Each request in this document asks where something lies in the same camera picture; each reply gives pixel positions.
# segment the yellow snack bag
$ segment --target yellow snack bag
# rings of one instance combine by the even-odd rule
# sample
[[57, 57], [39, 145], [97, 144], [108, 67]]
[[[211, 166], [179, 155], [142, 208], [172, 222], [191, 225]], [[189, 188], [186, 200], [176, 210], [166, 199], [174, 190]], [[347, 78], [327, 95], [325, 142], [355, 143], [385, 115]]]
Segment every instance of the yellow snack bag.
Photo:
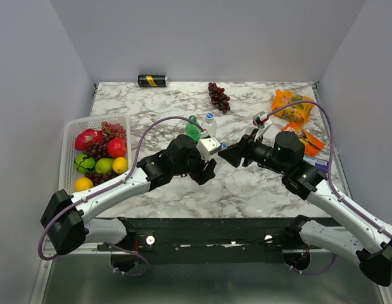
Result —
[[[294, 95], [294, 93], [291, 91], [283, 92], [282, 90], [277, 89], [276, 96], [272, 102], [272, 111], [298, 100], [313, 101], [312, 98], [307, 96]], [[300, 103], [277, 112], [275, 116], [286, 119], [289, 122], [295, 122], [298, 125], [303, 125], [308, 122], [308, 119], [310, 118], [310, 112], [313, 107], [314, 105], [310, 103]]]

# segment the red apple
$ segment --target red apple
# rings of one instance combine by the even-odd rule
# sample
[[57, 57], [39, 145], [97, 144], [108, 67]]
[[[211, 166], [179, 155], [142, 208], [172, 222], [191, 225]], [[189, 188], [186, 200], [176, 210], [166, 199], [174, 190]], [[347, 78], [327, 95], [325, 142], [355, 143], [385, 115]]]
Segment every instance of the red apple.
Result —
[[127, 154], [127, 143], [122, 138], [114, 138], [107, 145], [111, 157], [123, 157]]
[[79, 151], [85, 150], [88, 145], [100, 143], [104, 135], [101, 131], [87, 129], [80, 133], [75, 140], [75, 149]]

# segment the bottle cap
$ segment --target bottle cap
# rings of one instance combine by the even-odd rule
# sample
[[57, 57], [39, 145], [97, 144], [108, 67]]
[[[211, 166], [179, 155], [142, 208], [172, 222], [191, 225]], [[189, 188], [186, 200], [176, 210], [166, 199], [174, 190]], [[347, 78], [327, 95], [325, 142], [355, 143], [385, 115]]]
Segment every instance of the bottle cap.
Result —
[[206, 122], [211, 122], [214, 119], [214, 114], [213, 113], [207, 113], [206, 114]]

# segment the white wall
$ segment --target white wall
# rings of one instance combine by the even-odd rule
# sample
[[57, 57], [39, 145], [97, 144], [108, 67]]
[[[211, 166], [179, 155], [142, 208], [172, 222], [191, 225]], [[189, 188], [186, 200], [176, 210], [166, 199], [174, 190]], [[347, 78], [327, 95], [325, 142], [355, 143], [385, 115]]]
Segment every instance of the white wall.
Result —
[[95, 81], [319, 80], [364, 0], [51, 0]]
[[0, 303], [28, 303], [62, 130], [92, 84], [48, 0], [0, 1]]
[[364, 5], [319, 92], [353, 198], [392, 224], [392, 0]]

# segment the bunch of grapes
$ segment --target bunch of grapes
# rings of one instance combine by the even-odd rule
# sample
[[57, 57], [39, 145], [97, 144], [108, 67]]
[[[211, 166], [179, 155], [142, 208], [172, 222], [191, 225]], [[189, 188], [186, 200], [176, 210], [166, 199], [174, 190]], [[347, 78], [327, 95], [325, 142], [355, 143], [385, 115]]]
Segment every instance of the bunch of grapes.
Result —
[[215, 82], [210, 82], [208, 83], [208, 92], [214, 107], [218, 108], [222, 113], [227, 113], [231, 110], [228, 102], [230, 97], [224, 94], [224, 88], [217, 87]]
[[111, 158], [107, 152], [107, 144], [114, 139], [114, 135], [107, 135], [98, 143], [88, 145], [87, 149], [83, 150], [83, 154], [88, 157], [93, 157], [96, 162], [102, 158]]
[[110, 179], [113, 179], [114, 177], [118, 176], [118, 174], [115, 172], [110, 172], [107, 174], [91, 172], [86, 173], [84, 176], [90, 179], [93, 182], [93, 186], [96, 187], [106, 181], [109, 181]]
[[127, 141], [127, 131], [124, 129], [122, 125], [119, 123], [112, 124], [109, 122], [101, 123], [101, 131], [104, 135], [114, 136], [113, 138], [122, 138], [124, 141]]

